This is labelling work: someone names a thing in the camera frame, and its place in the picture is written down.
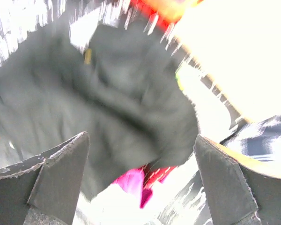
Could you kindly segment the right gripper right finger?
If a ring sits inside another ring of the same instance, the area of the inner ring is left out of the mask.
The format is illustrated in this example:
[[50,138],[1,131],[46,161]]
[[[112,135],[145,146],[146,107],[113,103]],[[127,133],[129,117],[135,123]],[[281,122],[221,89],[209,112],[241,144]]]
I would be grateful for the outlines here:
[[215,225],[281,225],[281,163],[260,162],[201,135],[194,152]]

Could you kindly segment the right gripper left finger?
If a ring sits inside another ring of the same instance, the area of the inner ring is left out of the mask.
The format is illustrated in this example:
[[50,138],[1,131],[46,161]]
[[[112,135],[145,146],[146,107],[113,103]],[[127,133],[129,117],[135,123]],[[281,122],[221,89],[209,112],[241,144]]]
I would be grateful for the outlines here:
[[81,132],[25,161],[0,169],[0,225],[70,225],[89,153]]

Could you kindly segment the plaid skirt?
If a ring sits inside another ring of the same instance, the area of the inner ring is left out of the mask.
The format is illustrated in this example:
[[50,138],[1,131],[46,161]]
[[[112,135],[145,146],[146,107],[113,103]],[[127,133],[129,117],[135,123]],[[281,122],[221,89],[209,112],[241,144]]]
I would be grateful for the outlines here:
[[281,163],[281,116],[246,124],[223,146],[261,162]]

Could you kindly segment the magenta skirt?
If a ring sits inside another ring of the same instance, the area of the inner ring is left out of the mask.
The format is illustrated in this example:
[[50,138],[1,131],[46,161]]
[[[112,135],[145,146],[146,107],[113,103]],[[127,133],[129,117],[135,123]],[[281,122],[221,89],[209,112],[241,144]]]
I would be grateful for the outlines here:
[[131,169],[118,177],[112,184],[118,185],[125,193],[132,195],[140,209],[145,208],[152,198],[155,172],[146,167]]

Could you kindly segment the red polka dot skirt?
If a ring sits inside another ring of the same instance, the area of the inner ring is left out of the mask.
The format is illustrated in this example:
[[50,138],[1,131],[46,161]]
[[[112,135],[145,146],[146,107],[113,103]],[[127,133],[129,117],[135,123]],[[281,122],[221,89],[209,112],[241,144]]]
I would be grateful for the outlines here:
[[173,171],[176,168],[176,166],[170,166],[165,168],[159,168],[156,170],[151,171],[149,168],[149,165],[145,165],[142,167],[144,171],[144,182],[143,182],[143,188],[144,189],[151,189],[151,187],[156,182],[162,182],[171,171]]

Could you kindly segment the black skirt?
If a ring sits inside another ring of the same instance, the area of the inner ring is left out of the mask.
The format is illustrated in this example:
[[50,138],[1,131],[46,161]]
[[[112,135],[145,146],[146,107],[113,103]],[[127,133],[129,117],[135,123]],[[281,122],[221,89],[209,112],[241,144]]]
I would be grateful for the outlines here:
[[89,64],[67,37],[43,28],[0,67],[0,135],[27,155],[88,132],[88,199],[130,169],[182,165],[192,153],[197,119],[177,85],[177,59],[159,30],[144,27],[98,26]]

